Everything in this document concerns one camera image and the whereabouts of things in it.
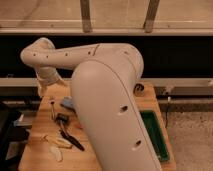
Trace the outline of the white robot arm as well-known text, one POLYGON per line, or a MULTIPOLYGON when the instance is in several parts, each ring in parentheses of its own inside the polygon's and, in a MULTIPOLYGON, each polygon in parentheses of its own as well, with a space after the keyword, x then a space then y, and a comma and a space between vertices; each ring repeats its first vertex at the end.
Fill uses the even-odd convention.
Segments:
POLYGON ((74 108, 103 171, 162 171, 134 99, 144 68, 137 48, 99 43, 57 49, 40 38, 20 57, 42 87, 60 79, 59 68, 73 71, 74 108))

